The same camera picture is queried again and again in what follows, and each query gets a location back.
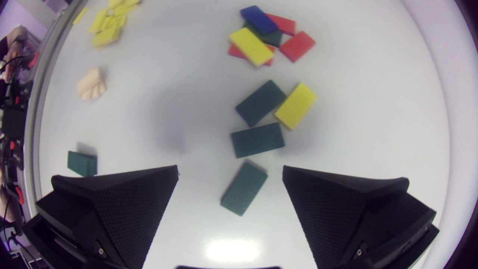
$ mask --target stack of yellow blocks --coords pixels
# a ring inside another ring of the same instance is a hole
[[[95,34],[93,47],[100,49],[109,45],[120,37],[121,30],[126,24],[127,14],[138,7],[140,0],[109,0],[108,8],[101,10],[96,15],[89,28],[90,34]],[[86,12],[85,8],[75,22],[81,19]]]

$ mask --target blue block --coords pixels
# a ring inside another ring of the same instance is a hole
[[[244,8],[240,11],[240,14],[261,34],[270,34],[278,29],[277,25],[257,6]]]

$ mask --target person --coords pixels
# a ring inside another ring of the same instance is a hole
[[[7,191],[3,188],[3,169],[0,169],[0,219],[5,218],[7,222],[14,222],[15,221],[15,215],[13,214],[13,203],[15,202],[15,198],[12,197],[10,200],[10,203],[7,208],[8,204],[8,199],[10,198],[10,195],[7,193]]]
[[[20,25],[2,40],[0,40],[0,59],[8,62],[15,57],[22,56],[27,33],[27,29]],[[13,61],[5,67],[5,74],[3,76],[3,80],[5,82],[9,81],[10,76],[15,71],[18,62],[19,61]]]
[[[26,42],[27,29],[23,26],[18,26],[13,31],[11,31],[6,37],[0,40],[0,59],[3,59],[5,62],[12,60],[15,57],[23,55],[23,47]],[[10,79],[10,76],[15,71],[16,66],[19,61],[13,61],[5,67],[5,73],[3,80],[0,80],[0,96],[5,96],[7,82]],[[0,219],[5,218],[7,222],[14,222],[15,216],[13,214],[12,206],[15,202],[14,198],[10,201],[10,204],[7,208],[8,199],[10,196],[7,194],[6,190],[3,188],[3,170],[0,167]]]

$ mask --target red block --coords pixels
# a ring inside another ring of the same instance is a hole
[[[295,63],[302,57],[309,49],[315,45],[314,39],[307,35],[304,31],[300,31],[293,38],[279,47],[279,50]]]
[[[272,52],[275,52],[275,47],[269,46],[269,45],[266,45],[266,47],[268,47]],[[228,54],[231,55],[231,56],[234,56],[234,57],[238,57],[238,58],[242,58],[242,59],[247,60],[247,58],[244,56],[244,54],[234,44],[231,44],[231,46],[229,47]],[[272,60],[273,59],[270,59],[264,65],[271,66],[272,65]]]
[[[295,35],[294,21],[291,21],[283,17],[267,14],[267,13],[266,15],[267,17],[269,17],[269,19],[271,19],[277,25],[277,27],[279,27],[279,30],[281,30],[284,34],[288,34],[291,36]]]

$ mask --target yellow block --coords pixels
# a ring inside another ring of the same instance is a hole
[[[126,24],[126,16],[116,18],[117,26],[123,27]]]
[[[140,0],[124,0],[123,2],[123,5],[124,7],[129,7],[129,6],[132,6],[132,5],[136,5],[136,4],[139,4],[140,3]]]
[[[98,33],[101,31],[101,26],[103,24],[103,21],[106,18],[106,14],[108,13],[108,9],[102,10],[98,12],[96,15],[95,19],[93,20],[93,23],[90,26],[89,33]]]
[[[91,43],[95,48],[104,47],[115,42],[120,37],[121,27],[109,28],[95,35]]]
[[[303,83],[292,91],[274,116],[287,128],[293,130],[307,114],[317,96]]]
[[[138,7],[138,4],[132,5],[129,7],[124,7],[123,5],[120,5],[114,9],[114,14],[115,16],[123,16],[128,14],[131,10],[135,9]]]
[[[123,0],[109,0],[108,2],[108,8],[110,9],[114,9],[116,8],[118,5],[122,4],[123,3]]]
[[[84,8],[76,17],[76,19],[73,21],[73,24],[77,24],[80,22],[81,18],[85,15],[85,13],[88,11],[89,8]]]
[[[260,67],[274,57],[274,53],[247,28],[231,34],[229,40],[255,67]]]
[[[101,30],[104,31],[106,29],[109,29],[111,28],[111,25],[115,25],[114,23],[114,18],[109,16],[109,17],[106,17],[104,20],[103,20],[103,23],[101,24]]]

